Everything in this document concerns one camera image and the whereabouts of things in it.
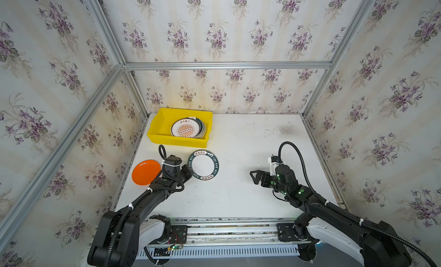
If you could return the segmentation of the large green rimmed plate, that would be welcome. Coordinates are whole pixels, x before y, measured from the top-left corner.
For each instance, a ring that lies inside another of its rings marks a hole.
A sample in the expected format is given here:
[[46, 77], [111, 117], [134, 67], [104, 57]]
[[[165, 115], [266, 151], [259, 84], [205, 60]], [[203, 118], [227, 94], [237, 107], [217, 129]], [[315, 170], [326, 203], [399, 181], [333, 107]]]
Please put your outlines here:
[[188, 168], [193, 177], [204, 181], [211, 180], [218, 175], [219, 160], [210, 151], [198, 150], [189, 156]]

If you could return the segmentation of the orange sunburst pattern plate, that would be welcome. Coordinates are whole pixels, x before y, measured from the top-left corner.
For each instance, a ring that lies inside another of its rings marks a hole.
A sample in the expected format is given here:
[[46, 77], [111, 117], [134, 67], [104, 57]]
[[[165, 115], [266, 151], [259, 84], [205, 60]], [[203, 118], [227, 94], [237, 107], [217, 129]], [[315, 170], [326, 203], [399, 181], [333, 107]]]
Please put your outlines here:
[[171, 126], [171, 134], [174, 137], [196, 138], [202, 132], [203, 124], [195, 117], [187, 117], [177, 120]]

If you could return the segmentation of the green red ringed plate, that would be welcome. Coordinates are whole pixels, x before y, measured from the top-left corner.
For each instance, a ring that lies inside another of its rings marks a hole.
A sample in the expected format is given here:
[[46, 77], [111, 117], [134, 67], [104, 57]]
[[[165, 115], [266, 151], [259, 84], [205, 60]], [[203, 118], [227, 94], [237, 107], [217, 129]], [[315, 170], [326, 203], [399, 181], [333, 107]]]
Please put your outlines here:
[[201, 123], [202, 123], [202, 131], [201, 131], [201, 133], [199, 135], [199, 138], [203, 138], [205, 133], [206, 133], [206, 130], [207, 130], [206, 124], [203, 121], [201, 121]]

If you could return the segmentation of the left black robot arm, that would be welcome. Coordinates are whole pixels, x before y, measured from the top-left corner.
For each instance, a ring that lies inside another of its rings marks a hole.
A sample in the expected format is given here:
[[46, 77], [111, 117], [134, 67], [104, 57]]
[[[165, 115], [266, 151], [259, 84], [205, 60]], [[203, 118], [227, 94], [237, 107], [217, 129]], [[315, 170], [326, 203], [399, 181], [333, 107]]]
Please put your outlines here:
[[182, 192], [191, 178], [182, 159], [170, 155], [160, 173], [138, 198], [118, 211], [106, 212], [100, 220], [90, 251], [88, 265], [94, 267], [130, 267], [139, 252], [141, 224], [171, 194]]

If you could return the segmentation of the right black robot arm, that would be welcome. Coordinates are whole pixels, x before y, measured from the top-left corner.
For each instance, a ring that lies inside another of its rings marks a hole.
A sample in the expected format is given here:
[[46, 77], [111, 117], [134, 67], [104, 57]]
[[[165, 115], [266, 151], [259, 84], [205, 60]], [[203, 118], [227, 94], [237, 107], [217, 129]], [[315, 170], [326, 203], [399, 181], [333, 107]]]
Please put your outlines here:
[[412, 264], [409, 249], [429, 266], [436, 265], [420, 248], [399, 237], [391, 225], [357, 217], [299, 184], [286, 165], [277, 165], [273, 173], [251, 171], [250, 176], [254, 184], [283, 194], [286, 202], [302, 211], [292, 226], [299, 240], [324, 241], [364, 267], [408, 267]]

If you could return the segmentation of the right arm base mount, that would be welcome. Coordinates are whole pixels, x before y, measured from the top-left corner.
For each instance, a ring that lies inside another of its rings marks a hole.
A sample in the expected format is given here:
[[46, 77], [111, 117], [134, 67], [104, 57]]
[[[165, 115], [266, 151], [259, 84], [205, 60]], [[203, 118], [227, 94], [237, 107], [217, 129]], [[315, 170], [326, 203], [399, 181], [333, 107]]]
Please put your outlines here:
[[277, 237], [280, 242], [313, 241], [315, 238], [309, 233], [307, 227], [314, 216], [303, 213], [293, 222], [278, 223]]

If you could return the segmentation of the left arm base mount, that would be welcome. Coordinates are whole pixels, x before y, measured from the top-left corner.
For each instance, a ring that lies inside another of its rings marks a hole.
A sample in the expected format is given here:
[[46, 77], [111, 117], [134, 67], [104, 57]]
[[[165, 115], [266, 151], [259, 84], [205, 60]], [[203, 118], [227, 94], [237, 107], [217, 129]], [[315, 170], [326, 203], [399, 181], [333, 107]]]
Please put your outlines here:
[[176, 225], [169, 217], [164, 215], [153, 215], [148, 221], [161, 221], [164, 224], [162, 235], [149, 243], [153, 244], [185, 244], [187, 242], [187, 225]]

